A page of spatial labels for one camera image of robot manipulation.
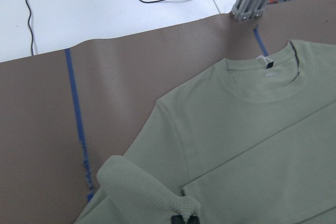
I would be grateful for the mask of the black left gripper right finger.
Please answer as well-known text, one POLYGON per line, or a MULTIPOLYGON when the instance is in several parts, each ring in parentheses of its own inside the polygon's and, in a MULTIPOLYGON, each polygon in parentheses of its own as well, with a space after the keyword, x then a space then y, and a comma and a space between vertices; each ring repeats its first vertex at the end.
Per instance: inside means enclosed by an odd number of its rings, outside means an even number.
POLYGON ((189 218, 189 224, 200 224, 198 216, 190 216, 189 218))

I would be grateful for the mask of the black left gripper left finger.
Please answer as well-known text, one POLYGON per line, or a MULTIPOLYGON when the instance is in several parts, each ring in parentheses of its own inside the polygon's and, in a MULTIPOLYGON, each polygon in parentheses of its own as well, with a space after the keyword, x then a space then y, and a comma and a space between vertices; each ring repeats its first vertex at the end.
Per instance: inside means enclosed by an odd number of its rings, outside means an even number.
POLYGON ((181 215, 172 216, 171 224, 184 224, 184 219, 181 215))

